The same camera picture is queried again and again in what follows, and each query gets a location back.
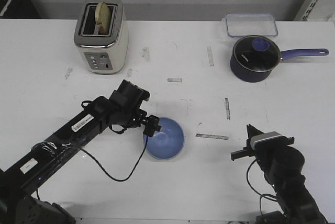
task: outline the toaster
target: toaster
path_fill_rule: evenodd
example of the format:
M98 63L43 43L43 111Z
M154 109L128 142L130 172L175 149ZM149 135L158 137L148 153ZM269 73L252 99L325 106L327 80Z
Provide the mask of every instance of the toaster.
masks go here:
M95 13L100 3L109 9L110 23L101 34ZM74 32L74 43L89 71L114 74L125 64L128 48L128 28L121 0L86 0Z

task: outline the sticker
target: sticker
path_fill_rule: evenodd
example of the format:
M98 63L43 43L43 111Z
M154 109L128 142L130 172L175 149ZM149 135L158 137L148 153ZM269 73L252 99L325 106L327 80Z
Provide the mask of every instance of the sticker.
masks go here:
M20 170L23 173L27 173L30 169L32 169L38 162L35 159L29 160L26 164L21 166Z
M90 122L93 119L93 116L90 114L87 114L82 120L80 120L75 125L71 126L71 129L74 132L79 131L83 126L85 126L88 122Z

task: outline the bowl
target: bowl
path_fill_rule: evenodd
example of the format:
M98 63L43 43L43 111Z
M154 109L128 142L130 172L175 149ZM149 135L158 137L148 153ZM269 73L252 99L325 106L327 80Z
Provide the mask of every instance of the bowl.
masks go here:
M148 137L147 152L155 159L168 160L177 156L184 146L184 132L171 118L160 118L161 130Z

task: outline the table surface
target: table surface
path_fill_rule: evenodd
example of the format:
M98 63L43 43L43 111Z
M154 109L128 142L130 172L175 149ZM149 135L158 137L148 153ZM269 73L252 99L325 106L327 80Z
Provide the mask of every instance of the table surface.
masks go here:
M259 197L245 180L253 158L230 159L230 152L245 146L245 126L252 124L295 137L293 147L306 160L305 185L328 221L335 221L333 23L277 22L273 40L280 50L327 48L330 54L283 61L258 83L241 81L230 70L236 39L227 36L222 22L127 23L124 68L98 75L85 68L73 43L76 20L0 19L3 170L77 115L81 101L109 97L127 79L151 93L142 103L144 110L182 126L182 152L167 161L145 153L123 183L111 181L80 152L40 187L42 200L56 202L78 218L252 221L260 214ZM86 149L110 174L124 178L143 148L142 131L130 129L119 136L106 130ZM200 138L197 133L229 139ZM256 165L250 181L258 191L273 193ZM266 200L262 208L280 209Z

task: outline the pot handle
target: pot handle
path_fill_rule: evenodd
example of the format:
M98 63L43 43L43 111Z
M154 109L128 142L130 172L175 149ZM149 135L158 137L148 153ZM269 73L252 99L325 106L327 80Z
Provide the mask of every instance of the pot handle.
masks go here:
M281 51L281 54L281 60L283 61L302 55L328 55L329 51L327 49L295 49Z

